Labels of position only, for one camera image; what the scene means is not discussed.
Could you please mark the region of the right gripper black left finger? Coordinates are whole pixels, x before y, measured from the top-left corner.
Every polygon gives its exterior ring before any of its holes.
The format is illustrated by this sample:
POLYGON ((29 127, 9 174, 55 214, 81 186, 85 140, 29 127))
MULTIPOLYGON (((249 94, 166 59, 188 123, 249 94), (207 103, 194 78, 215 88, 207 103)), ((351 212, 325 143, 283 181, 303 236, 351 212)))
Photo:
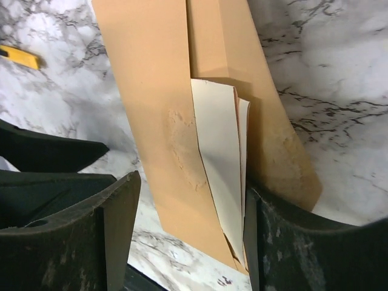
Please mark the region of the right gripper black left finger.
POLYGON ((1 289, 122 290, 140 188, 133 171, 62 211, 1 229, 1 289))

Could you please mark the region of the brown kraft envelope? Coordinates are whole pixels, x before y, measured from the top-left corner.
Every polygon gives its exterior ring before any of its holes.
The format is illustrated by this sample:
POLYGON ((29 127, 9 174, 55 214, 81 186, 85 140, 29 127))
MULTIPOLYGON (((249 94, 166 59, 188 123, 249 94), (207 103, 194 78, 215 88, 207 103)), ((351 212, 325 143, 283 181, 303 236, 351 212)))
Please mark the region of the brown kraft envelope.
POLYGON ((247 1, 93 1, 163 229, 246 273, 220 226, 199 151, 192 79, 250 103, 247 171, 312 210, 322 186, 276 91, 247 1))

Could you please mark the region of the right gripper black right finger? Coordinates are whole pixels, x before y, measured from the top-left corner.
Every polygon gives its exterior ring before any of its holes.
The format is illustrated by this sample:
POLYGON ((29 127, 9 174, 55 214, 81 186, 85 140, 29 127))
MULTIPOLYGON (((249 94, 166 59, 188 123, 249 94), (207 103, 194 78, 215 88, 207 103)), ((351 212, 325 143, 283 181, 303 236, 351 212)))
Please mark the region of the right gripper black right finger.
POLYGON ((387 289, 387 219, 351 226, 248 182, 244 247, 253 290, 387 289))

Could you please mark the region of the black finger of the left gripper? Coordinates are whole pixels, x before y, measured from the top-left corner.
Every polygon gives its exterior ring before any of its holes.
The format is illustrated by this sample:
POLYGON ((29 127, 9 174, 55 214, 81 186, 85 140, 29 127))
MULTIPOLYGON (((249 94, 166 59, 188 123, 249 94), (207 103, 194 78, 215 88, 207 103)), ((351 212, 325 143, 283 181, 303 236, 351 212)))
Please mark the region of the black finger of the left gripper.
POLYGON ((114 182, 114 176, 105 174, 1 170, 1 229, 24 227, 73 206, 114 182))
POLYGON ((1 121, 1 157, 21 172, 75 173, 108 151, 101 142, 47 135, 1 121))

